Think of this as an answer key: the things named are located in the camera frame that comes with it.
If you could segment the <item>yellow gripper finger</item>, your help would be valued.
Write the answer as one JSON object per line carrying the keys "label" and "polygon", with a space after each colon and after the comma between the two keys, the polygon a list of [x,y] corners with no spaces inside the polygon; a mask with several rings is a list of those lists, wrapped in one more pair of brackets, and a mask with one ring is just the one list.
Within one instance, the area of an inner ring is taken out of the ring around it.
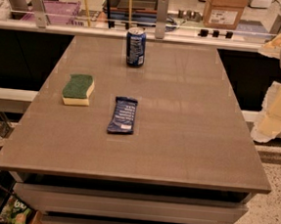
{"label": "yellow gripper finger", "polygon": [[274,81],[262,101],[251,131],[256,142],[267,143],[281,133],[281,84]]}
{"label": "yellow gripper finger", "polygon": [[265,42],[259,49],[258,53],[267,58],[276,58],[281,60],[281,33],[277,34],[273,39]]}

